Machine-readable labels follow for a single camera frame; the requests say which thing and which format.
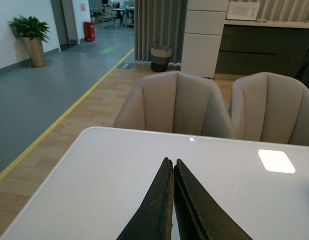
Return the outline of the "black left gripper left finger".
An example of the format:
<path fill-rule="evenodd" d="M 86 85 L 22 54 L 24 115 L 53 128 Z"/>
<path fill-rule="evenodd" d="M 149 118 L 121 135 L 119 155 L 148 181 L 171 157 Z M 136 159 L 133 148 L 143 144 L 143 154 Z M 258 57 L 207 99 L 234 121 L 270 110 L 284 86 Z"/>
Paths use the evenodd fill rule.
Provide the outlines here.
<path fill-rule="evenodd" d="M 119 240 L 170 240 L 174 205 L 173 163 L 163 159 L 141 205 Z"/>

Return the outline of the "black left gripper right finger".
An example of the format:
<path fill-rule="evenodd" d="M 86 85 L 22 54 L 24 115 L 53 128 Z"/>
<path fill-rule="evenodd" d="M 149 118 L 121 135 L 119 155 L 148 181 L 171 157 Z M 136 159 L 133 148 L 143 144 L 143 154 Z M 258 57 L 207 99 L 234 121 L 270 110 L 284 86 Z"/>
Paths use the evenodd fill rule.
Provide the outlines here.
<path fill-rule="evenodd" d="M 174 204 L 182 240 L 250 240 L 181 159 L 174 166 Z"/>

